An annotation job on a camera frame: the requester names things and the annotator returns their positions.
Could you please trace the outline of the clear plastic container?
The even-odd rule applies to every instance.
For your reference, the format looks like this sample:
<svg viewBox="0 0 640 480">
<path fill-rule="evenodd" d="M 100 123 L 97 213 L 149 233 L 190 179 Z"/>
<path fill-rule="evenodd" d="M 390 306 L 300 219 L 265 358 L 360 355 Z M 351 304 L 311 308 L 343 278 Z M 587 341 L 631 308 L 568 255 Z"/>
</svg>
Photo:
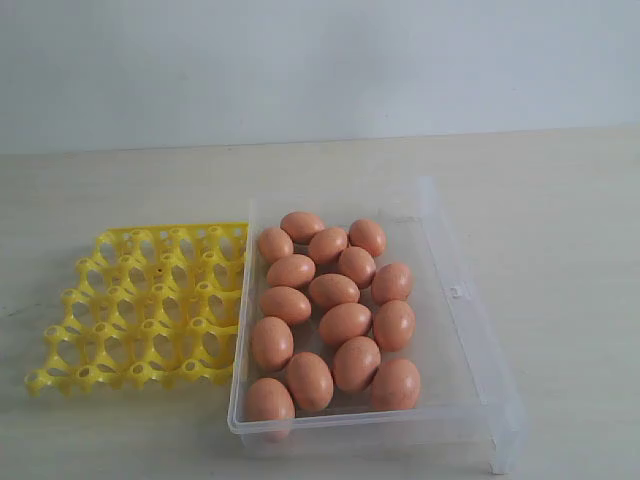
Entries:
<svg viewBox="0 0 640 480">
<path fill-rule="evenodd" d="M 267 288 L 258 237 L 293 211 L 314 213 L 342 228 L 371 219 L 387 236 L 378 264 L 410 267 L 414 286 L 408 301 L 416 330 L 402 355 L 421 375 L 413 409 L 375 412 L 367 393 L 336 392 L 318 413 L 301 412 L 288 422 L 246 419 L 246 392 L 260 376 L 250 337 Z M 430 178 L 362 178 L 253 196 L 227 421 L 255 456 L 336 457 L 411 446 L 439 453 L 472 443 L 490 450 L 493 473 L 513 469 L 526 432 L 524 407 Z"/>
</svg>

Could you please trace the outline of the yellow plastic egg tray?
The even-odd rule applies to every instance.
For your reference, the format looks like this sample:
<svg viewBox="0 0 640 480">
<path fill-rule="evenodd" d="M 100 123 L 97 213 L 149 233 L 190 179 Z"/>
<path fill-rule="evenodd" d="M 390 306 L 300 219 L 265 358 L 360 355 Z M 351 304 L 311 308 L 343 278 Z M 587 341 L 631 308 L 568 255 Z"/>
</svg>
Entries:
<svg viewBox="0 0 640 480">
<path fill-rule="evenodd" d="M 27 392 L 171 388 L 232 376 L 248 226 L 111 228 L 76 262 Z"/>
</svg>

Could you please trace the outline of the brown egg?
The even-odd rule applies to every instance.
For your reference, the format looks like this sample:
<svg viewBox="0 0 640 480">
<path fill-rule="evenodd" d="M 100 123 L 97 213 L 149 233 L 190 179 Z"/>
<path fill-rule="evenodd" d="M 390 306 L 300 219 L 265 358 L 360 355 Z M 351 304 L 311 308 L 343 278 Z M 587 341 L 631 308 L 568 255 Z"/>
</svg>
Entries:
<svg viewBox="0 0 640 480">
<path fill-rule="evenodd" d="M 253 329 L 251 350 L 254 360 L 263 371 L 281 370 L 293 355 L 293 334 L 282 319 L 264 317 Z"/>
<path fill-rule="evenodd" d="M 362 218 L 354 221 L 349 228 L 349 242 L 353 246 L 366 250 L 372 257 L 381 256 L 387 245 L 382 227 L 375 221 Z"/>
<path fill-rule="evenodd" d="M 268 227 L 258 237 L 261 256 L 269 265 L 294 253 L 294 244 L 290 236 L 280 227 Z"/>
<path fill-rule="evenodd" d="M 364 391 L 381 364 L 378 345 L 367 336 L 347 340 L 336 351 L 333 376 L 337 387 L 347 393 Z"/>
<path fill-rule="evenodd" d="M 287 388 L 277 379 L 260 378 L 247 391 L 245 419 L 259 421 L 291 421 L 295 406 Z"/>
<path fill-rule="evenodd" d="M 347 232 L 340 227 L 330 227 L 313 236 L 308 254 L 316 265 L 325 265 L 334 262 L 347 246 Z"/>
<path fill-rule="evenodd" d="M 416 316 L 411 306 L 406 301 L 391 300 L 374 315 L 374 339 L 385 352 L 400 351 L 410 343 L 415 324 Z"/>
<path fill-rule="evenodd" d="M 318 412 L 332 400 L 333 378 L 327 364 L 317 354 L 295 354 L 286 367 L 286 381 L 295 403 L 302 410 Z"/>
<path fill-rule="evenodd" d="M 339 256 L 339 272 L 351 279 L 359 289 L 368 288 L 376 273 L 376 264 L 369 252 L 358 246 L 348 246 Z"/>
<path fill-rule="evenodd" d="M 281 219 L 280 228 L 289 235 L 295 244 L 308 245 L 317 233 L 325 229 L 325 224 L 314 213 L 293 211 Z"/>
<path fill-rule="evenodd" d="M 300 289 L 309 284 L 315 274 L 316 265 L 308 256 L 292 254 L 274 262 L 268 269 L 266 280 L 272 287 Z"/>
<path fill-rule="evenodd" d="M 259 306 L 265 316 L 280 318 L 288 325 L 304 323 L 312 314 L 311 303 L 306 295 L 288 286 L 267 289 L 259 299 Z"/>
<path fill-rule="evenodd" d="M 413 409 L 420 392 L 421 377 L 415 364 L 394 358 L 380 365 L 371 384 L 371 402 L 377 411 Z"/>
<path fill-rule="evenodd" d="M 360 290 L 350 278 L 337 273 L 326 273 L 311 281 L 309 295 L 315 305 L 329 310 L 340 304 L 358 303 Z"/>
<path fill-rule="evenodd" d="M 408 265 L 394 262 L 381 267 L 371 283 L 371 296 L 377 305 L 392 300 L 405 301 L 413 288 L 413 275 Z"/>
<path fill-rule="evenodd" d="M 343 303 L 328 310 L 321 318 L 318 332 L 323 342 L 339 347 L 346 341 L 366 336 L 372 324 L 372 313 L 360 303 Z"/>
</svg>

